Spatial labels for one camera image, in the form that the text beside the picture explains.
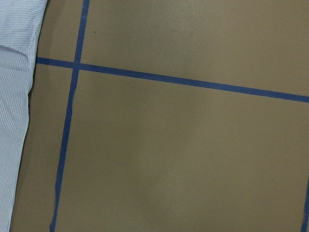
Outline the light blue striped shirt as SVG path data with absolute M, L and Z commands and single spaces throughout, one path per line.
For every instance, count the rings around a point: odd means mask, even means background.
M 38 38 L 47 2 L 0 2 L 0 230 L 10 230 L 28 129 Z

